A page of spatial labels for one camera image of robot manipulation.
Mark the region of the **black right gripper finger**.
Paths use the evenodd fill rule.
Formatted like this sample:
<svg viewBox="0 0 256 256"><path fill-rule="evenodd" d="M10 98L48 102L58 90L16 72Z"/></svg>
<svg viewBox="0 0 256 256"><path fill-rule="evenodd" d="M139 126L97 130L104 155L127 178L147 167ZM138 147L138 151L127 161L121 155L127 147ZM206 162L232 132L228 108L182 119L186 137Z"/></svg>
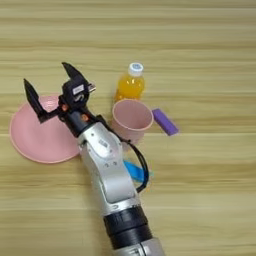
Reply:
<svg viewBox="0 0 256 256"><path fill-rule="evenodd" d="M30 84L30 82L27 80L24 80L24 89L25 89L27 101L29 102L30 106L36 113L37 118L40 123L44 123L59 114L59 108L56 108L50 112L47 112L43 108L43 106L41 105L41 103L39 101L39 96L38 96L36 90Z"/></svg>
<svg viewBox="0 0 256 256"><path fill-rule="evenodd" d="M73 65L67 62L63 62L62 65L69 77L69 82L76 83L76 84L88 83L88 81L85 79L82 73L79 70L77 70Z"/></svg>

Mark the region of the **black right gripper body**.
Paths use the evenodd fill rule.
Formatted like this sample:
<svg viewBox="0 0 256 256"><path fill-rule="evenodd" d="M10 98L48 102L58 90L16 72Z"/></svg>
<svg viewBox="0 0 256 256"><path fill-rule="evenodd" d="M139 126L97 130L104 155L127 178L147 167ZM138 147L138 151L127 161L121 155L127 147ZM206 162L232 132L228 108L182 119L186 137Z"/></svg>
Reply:
<svg viewBox="0 0 256 256"><path fill-rule="evenodd" d="M86 107L71 108L63 96L59 97L58 110L59 119L66 124L75 138L78 138L85 130L101 121L98 116L90 113Z"/></svg>

